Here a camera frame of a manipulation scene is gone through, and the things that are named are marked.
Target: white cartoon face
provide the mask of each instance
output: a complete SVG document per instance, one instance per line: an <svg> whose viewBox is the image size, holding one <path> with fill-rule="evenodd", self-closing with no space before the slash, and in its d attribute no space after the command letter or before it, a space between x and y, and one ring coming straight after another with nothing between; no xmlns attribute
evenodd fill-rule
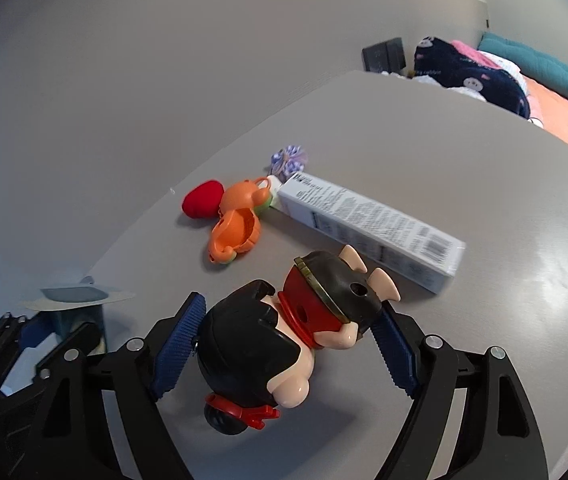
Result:
<svg viewBox="0 0 568 480"><path fill-rule="evenodd" d="M435 38L433 38L433 36L429 36L428 38L424 38L423 40L421 40L417 46L422 47L422 48L426 48L427 46L433 46L433 40Z"/></svg>
<svg viewBox="0 0 568 480"><path fill-rule="evenodd" d="M484 88L484 85L481 83L481 81L474 77L467 77L466 79L464 79L464 86L477 92L481 92Z"/></svg>

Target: tabletop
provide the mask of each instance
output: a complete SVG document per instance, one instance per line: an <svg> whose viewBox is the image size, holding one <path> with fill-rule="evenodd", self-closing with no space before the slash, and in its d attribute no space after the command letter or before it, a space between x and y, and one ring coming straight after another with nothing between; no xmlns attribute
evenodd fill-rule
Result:
<svg viewBox="0 0 568 480"><path fill-rule="evenodd" d="M350 72L212 156L168 189L91 271L100 283L136 293L106 307L111 348L173 316L192 290L210 307L256 278L281 287L295 256L339 251L337 242L269 210L257 246L214 266L206 253L211 222L181 213L183 196L197 184L256 178L287 144L305 147L309 173L466 242L457 275L437 296L393 276L402 296L397 310L454 348L484 353L499 345L509 353L551 470L568 444L568 146L455 92ZM159 402L196 480L372 479L411 405L370 334L349 351L318 352L307 400L261 432L216 433L203 417L208 393L190 359ZM446 471L463 399L459 392L431 478ZM112 398L108 412L122 471L138 478Z"/></svg>

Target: silver screw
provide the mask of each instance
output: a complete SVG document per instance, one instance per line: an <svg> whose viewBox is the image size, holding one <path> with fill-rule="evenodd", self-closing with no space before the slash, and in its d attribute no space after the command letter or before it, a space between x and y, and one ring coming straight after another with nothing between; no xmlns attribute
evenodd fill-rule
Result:
<svg viewBox="0 0 568 480"><path fill-rule="evenodd" d="M506 352L504 351L504 348L494 346L491 348L491 355L496 359L504 359L506 357Z"/></svg>
<svg viewBox="0 0 568 480"><path fill-rule="evenodd" d="M71 348L70 350L67 350L66 353L64 354L64 359L66 359L67 361L75 361L75 359L77 359L77 357L80 356L80 352L77 348Z"/></svg>
<svg viewBox="0 0 568 480"><path fill-rule="evenodd" d="M144 348L144 340L135 337L126 343L126 348L128 348L131 352L139 352L142 348Z"/></svg>
<svg viewBox="0 0 568 480"><path fill-rule="evenodd" d="M430 346L431 348L437 349L442 348L444 346L444 342L442 341L441 337L436 335L429 335L426 338L426 345Z"/></svg>

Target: orange bed sheet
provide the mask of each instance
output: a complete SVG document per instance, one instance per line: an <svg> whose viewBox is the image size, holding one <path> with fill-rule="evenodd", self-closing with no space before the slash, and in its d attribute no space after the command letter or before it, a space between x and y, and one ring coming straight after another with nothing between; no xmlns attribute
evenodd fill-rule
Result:
<svg viewBox="0 0 568 480"><path fill-rule="evenodd" d="M568 144L568 100L531 78L524 79L531 95L539 101L544 129Z"/></svg>

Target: rectangular box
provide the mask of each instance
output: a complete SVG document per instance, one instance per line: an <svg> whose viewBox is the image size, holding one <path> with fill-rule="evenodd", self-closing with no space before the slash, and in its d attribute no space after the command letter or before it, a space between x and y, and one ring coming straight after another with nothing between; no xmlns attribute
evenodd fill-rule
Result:
<svg viewBox="0 0 568 480"><path fill-rule="evenodd" d="M275 208L431 292L458 270L464 242L350 189L298 172L276 193Z"/></svg>

